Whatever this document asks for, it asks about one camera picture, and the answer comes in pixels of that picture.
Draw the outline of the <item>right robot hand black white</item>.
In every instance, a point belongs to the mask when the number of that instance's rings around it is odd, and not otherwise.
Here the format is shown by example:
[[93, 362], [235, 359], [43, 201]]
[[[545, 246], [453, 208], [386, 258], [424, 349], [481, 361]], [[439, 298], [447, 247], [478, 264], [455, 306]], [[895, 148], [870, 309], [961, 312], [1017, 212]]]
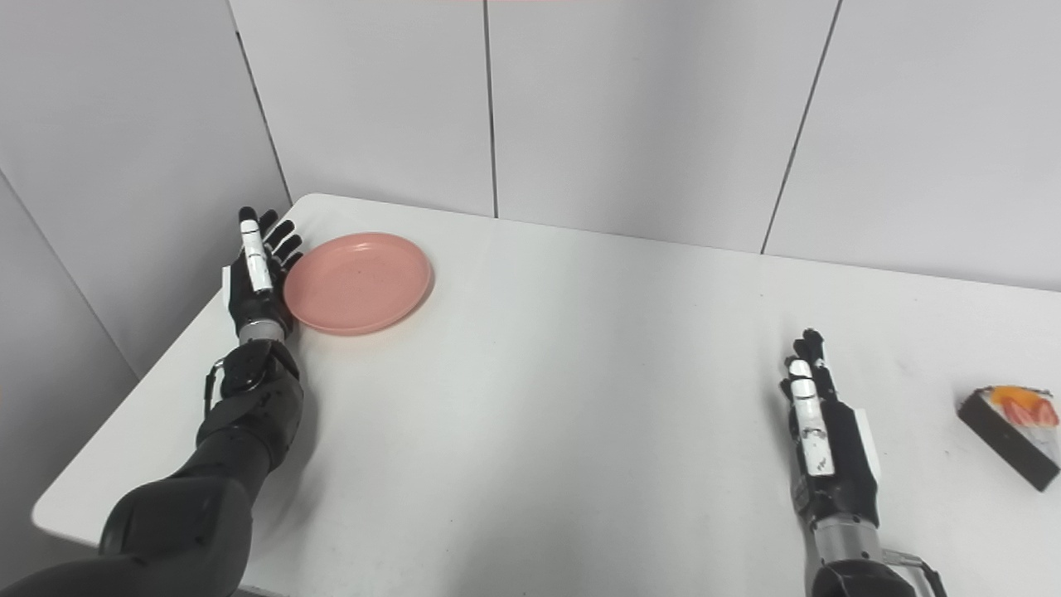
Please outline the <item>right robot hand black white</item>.
[[796, 511], [811, 527], [827, 517], [879, 527], [879, 480], [865, 453], [859, 419], [837, 393], [825, 339], [807, 328], [793, 340], [792, 350], [779, 386], [788, 404], [797, 459]]

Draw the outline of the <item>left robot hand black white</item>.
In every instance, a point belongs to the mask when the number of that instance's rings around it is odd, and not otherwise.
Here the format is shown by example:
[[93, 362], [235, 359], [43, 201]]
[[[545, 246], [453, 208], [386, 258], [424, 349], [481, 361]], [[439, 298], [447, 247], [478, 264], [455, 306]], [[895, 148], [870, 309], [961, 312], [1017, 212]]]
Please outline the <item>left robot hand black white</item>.
[[283, 289], [288, 273], [302, 257], [303, 238], [273, 209], [259, 215], [239, 210], [241, 250], [227, 274], [228, 311], [240, 343], [284, 343], [294, 329]]

